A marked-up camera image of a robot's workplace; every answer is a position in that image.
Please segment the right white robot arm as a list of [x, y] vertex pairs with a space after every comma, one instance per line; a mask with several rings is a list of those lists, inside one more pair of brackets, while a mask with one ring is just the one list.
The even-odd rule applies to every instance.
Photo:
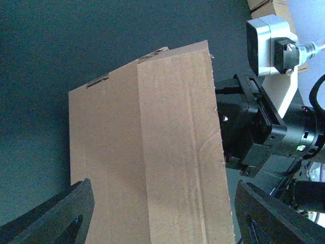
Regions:
[[281, 117], [254, 75], [234, 75], [215, 83], [222, 145], [228, 168], [255, 177], [272, 155], [293, 159], [293, 168], [273, 195], [290, 206], [324, 212], [324, 184], [294, 179], [302, 162], [324, 162], [324, 116], [291, 104]]

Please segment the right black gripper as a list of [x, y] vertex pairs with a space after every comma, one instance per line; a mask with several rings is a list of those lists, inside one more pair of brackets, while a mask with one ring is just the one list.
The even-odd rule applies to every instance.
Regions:
[[215, 94], [226, 167], [254, 177], [286, 135], [286, 125], [255, 75], [219, 81]]

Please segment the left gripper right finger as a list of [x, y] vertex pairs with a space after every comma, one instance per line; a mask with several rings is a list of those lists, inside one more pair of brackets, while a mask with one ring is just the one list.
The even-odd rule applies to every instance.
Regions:
[[235, 210], [244, 243], [324, 243], [324, 227], [250, 182], [238, 182]]

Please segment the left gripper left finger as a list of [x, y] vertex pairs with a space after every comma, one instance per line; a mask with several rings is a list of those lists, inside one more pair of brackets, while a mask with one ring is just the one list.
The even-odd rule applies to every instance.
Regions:
[[94, 196], [89, 179], [1, 226], [1, 243], [85, 243]]

